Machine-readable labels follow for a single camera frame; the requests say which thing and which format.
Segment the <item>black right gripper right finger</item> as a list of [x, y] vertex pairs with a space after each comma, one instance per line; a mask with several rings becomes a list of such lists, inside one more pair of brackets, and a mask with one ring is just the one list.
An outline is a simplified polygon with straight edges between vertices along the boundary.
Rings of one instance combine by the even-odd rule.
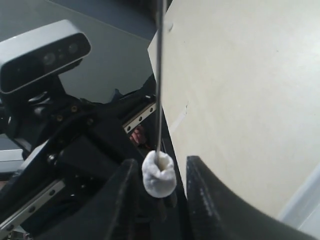
[[230, 190], [196, 155], [186, 158], [186, 196], [196, 240], [312, 240]]

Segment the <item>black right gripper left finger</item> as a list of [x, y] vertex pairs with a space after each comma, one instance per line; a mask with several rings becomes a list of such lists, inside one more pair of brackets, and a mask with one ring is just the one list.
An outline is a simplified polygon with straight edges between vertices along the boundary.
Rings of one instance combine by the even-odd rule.
[[125, 160], [103, 187], [100, 207], [102, 240], [132, 240], [138, 210], [138, 163]]

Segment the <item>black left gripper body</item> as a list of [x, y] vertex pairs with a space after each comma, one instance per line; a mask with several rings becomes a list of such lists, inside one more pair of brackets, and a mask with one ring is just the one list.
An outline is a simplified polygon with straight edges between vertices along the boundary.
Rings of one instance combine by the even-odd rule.
[[1, 130], [23, 163], [0, 191], [0, 223], [56, 180], [65, 187], [19, 225], [34, 240], [102, 240], [103, 188], [125, 160], [138, 165], [135, 230], [160, 217], [160, 201], [142, 183], [144, 152], [130, 139], [156, 109], [156, 81], [116, 93], [108, 103], [68, 95], [57, 76], [0, 93]]

